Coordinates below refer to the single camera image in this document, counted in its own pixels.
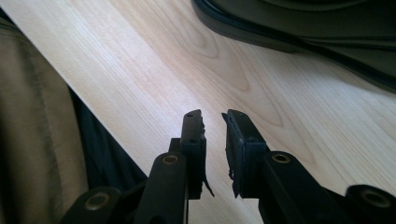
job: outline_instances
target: khaki fabric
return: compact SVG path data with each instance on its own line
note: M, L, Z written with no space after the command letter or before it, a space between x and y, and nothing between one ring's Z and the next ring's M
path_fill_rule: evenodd
M0 184L11 186L18 221L58 223L88 189L72 101L45 58L1 18L0 134L9 170Z

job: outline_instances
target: light wood surface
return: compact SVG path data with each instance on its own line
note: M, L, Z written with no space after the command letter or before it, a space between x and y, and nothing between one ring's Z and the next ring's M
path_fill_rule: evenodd
M0 4L146 174L180 137L183 115L203 111L216 198L205 190L191 202L190 223L261 223L256 200L233 197L220 115L228 108L324 187L396 194L396 95L337 65L217 35L189 0Z

